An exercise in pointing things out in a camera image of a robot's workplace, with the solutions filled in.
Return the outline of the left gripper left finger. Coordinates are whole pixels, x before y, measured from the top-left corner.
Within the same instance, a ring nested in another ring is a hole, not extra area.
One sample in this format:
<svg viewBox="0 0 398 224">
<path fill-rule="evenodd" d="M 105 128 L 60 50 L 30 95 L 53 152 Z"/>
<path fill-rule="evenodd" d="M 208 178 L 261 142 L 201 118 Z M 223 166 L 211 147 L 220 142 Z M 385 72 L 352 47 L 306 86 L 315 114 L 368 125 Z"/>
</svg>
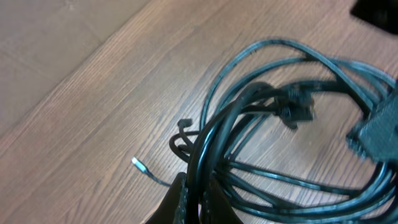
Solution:
<svg viewBox="0 0 398 224">
<path fill-rule="evenodd" d="M 146 224 L 186 224 L 187 222 L 187 175 L 177 174 L 157 210 Z"/>
</svg>

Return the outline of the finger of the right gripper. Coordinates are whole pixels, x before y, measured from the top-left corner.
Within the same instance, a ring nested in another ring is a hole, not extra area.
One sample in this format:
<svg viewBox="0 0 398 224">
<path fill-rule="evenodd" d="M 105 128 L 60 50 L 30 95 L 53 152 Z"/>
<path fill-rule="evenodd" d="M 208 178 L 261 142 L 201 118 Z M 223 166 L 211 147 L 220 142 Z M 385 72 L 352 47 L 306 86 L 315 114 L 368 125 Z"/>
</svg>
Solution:
<svg viewBox="0 0 398 224">
<path fill-rule="evenodd" d="M 374 162 L 397 162 L 397 84 L 365 120 L 346 135 L 348 146 Z"/>
</svg>

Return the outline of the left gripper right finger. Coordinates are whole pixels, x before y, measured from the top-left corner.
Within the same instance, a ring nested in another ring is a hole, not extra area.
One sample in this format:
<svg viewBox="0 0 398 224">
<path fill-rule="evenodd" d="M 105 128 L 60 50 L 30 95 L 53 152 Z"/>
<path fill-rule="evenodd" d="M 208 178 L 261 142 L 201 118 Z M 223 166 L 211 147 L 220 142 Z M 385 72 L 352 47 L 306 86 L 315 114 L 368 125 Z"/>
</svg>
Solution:
<svg viewBox="0 0 398 224">
<path fill-rule="evenodd" d="M 218 181 L 211 178 L 203 196 L 200 212 L 203 224 L 243 224 L 232 209 Z"/>
</svg>

